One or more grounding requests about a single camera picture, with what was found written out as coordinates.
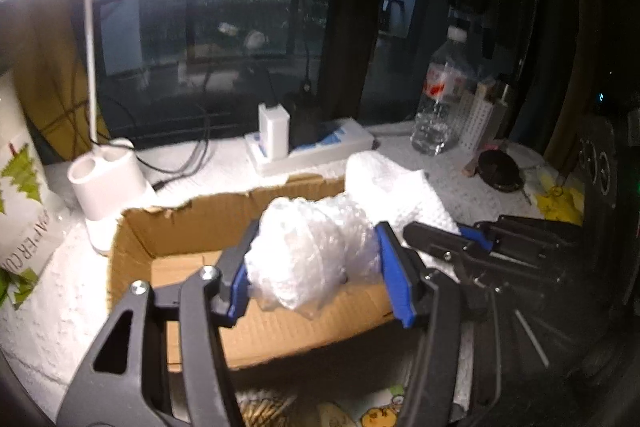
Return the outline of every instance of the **bubble wrap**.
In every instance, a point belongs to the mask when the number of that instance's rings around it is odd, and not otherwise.
[[[375,151],[351,155],[345,191],[370,222],[388,221],[398,237],[412,221],[460,233],[423,171],[409,171]]]
[[[244,258],[252,296],[313,317],[345,282],[372,282],[379,246],[364,211],[346,195],[307,201],[277,198],[262,214]]]

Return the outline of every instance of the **white pen holder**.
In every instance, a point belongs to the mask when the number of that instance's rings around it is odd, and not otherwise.
[[[111,250],[118,218],[125,208],[154,203],[155,193],[140,170],[133,144],[115,139],[77,158],[66,176],[86,218],[94,248]]]

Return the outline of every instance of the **lamp base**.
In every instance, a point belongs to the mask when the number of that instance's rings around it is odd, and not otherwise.
[[[155,206],[157,203],[158,197],[156,197],[156,193],[147,182],[144,194],[135,200],[129,201],[126,208],[146,208],[148,206]],[[86,230],[89,234],[89,241],[91,241],[91,245],[97,253],[101,255],[108,255],[110,253],[121,216],[122,210],[114,212],[99,221],[92,221],[91,219],[85,218],[84,222],[86,223]]]

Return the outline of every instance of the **speaker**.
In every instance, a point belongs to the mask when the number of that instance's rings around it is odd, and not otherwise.
[[[585,117],[578,128],[584,246],[613,305],[626,305],[640,269],[640,147],[626,125]]]

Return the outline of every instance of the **cardboard box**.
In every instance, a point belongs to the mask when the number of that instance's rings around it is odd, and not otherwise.
[[[249,222],[274,198],[320,200],[343,190],[343,180],[303,175],[280,187],[205,196],[180,208],[126,211],[111,252],[109,309],[135,280],[150,281],[154,287],[177,283],[214,263],[220,251],[238,244]],[[340,292],[312,321],[284,309],[263,312],[252,301],[236,327],[222,329],[221,336],[228,366],[239,369],[349,339],[392,318],[381,284]],[[167,334],[169,369],[177,372],[177,324],[169,324]]]

